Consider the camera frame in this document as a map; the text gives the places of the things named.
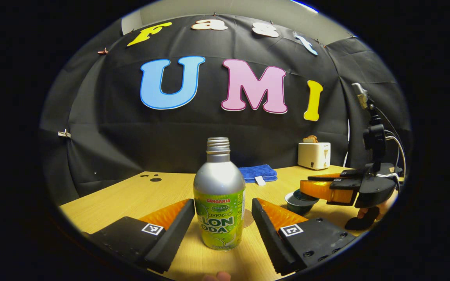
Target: bowl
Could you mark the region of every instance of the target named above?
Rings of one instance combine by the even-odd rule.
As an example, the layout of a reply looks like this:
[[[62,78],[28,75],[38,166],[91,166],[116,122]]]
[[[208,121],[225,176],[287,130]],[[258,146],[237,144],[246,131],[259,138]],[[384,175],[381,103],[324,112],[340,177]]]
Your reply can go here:
[[[308,196],[300,190],[296,190],[286,195],[287,209],[298,215],[306,215],[318,202],[318,198]]]

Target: orange foam pad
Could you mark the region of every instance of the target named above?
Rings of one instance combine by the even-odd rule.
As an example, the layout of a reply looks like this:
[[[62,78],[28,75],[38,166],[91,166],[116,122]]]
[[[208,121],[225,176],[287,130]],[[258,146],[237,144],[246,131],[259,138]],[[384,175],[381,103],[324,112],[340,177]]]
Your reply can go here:
[[[339,178],[339,174],[316,174],[314,178]]]
[[[328,202],[350,203],[353,190],[331,190],[332,181],[300,180],[300,191]]]
[[[139,218],[138,220],[142,222],[148,222],[149,224],[156,224],[158,226],[162,226],[167,231],[168,228],[170,228],[173,221],[175,221],[177,215],[180,213],[180,211],[184,208],[185,204],[189,200],[190,199],[185,199],[180,202],[171,204],[155,212],[151,212],[150,214],[145,215]]]
[[[268,201],[257,198],[263,210],[268,215],[268,218],[273,224],[273,228],[279,231],[279,228],[284,226],[291,226],[293,224],[299,224],[300,222],[305,222],[308,219],[297,215],[290,210],[286,210],[281,206],[274,205]]]

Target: sangaria logo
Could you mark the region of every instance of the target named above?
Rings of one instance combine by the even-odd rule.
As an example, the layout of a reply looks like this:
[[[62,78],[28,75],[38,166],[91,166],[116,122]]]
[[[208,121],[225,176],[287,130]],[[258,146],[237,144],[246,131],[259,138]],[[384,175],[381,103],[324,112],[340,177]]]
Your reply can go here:
[[[215,212],[225,212],[228,209],[229,209],[229,207],[227,205],[217,205],[217,206],[211,207],[211,210],[213,210]]]
[[[206,202],[208,203],[230,203],[230,199],[206,199]]]

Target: finger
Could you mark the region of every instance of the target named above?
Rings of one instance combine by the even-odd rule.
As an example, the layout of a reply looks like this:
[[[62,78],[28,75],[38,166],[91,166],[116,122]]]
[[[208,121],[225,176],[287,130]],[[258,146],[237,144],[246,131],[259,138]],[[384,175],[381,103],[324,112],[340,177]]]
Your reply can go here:
[[[220,271],[216,274],[216,278],[218,278],[218,281],[230,281],[232,277],[227,272]]]
[[[203,278],[202,281],[219,281],[216,277],[211,276],[209,274],[206,274]]]
[[[376,205],[376,207],[380,208],[380,210],[388,210],[388,204],[387,201],[380,203],[378,205]]]
[[[362,219],[364,215],[369,211],[368,208],[359,209],[359,213],[357,214],[358,219]]]

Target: screw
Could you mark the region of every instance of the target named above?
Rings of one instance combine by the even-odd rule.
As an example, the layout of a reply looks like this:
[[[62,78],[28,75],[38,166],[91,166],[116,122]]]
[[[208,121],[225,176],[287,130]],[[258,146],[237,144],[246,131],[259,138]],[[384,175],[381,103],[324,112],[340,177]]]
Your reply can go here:
[[[138,251],[138,249],[130,248],[130,252],[131,252],[132,254],[140,254],[140,252]]]
[[[314,251],[306,251],[305,253],[303,253],[304,257],[313,256],[313,255],[314,255]]]
[[[318,260],[317,261],[321,261],[321,260],[323,260],[323,259],[325,259],[325,258],[327,258],[328,257],[328,255],[325,255],[325,256],[321,256],[320,258],[318,258]]]

